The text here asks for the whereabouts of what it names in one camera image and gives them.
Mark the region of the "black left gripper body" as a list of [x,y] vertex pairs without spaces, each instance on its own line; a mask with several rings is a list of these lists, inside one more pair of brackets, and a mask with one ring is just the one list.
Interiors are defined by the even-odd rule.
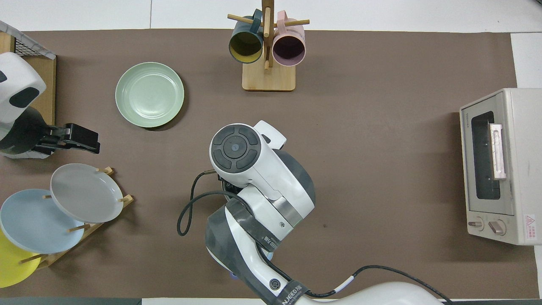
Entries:
[[62,127],[49,125],[45,135],[39,139],[36,148],[57,150],[83,150],[88,151],[98,142],[98,133],[74,123],[67,123]]

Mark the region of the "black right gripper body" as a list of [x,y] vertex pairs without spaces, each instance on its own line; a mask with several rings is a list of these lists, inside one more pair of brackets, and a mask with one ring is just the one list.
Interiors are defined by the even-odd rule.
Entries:
[[238,187],[228,182],[225,178],[223,178],[218,173],[217,173],[217,177],[218,177],[218,180],[222,183],[222,190],[220,191],[219,194],[224,195],[224,196],[232,196],[232,195],[238,195],[238,193],[242,191],[241,187]]

